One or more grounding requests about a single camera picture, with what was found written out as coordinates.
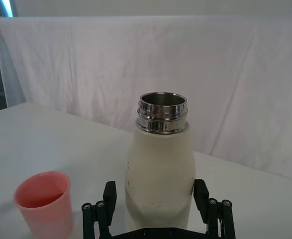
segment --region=table surface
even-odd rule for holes
[[[110,227],[124,232],[124,171],[132,133],[63,112],[25,103],[0,111],[0,239],[32,238],[12,202],[26,178],[58,170],[72,180],[75,230],[81,238],[81,205],[101,200],[107,181],[117,183],[117,205]],[[210,196],[233,203],[237,238],[292,238],[292,181],[194,152],[196,176]],[[189,229],[205,232],[195,204]]]

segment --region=water bottle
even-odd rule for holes
[[[125,175],[126,230],[188,225],[195,160],[185,97],[154,92],[139,100]]]

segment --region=metal bottle opening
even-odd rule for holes
[[[139,99],[137,126],[156,134],[179,133],[188,127],[187,99],[167,92],[144,94]]]

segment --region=white cloth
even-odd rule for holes
[[[194,150],[292,178],[292,17],[0,18],[0,68],[8,106],[126,130],[182,94]]]

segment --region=pink cup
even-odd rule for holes
[[[19,185],[14,200],[37,239],[66,239],[73,229],[71,180],[61,172],[36,174]]]

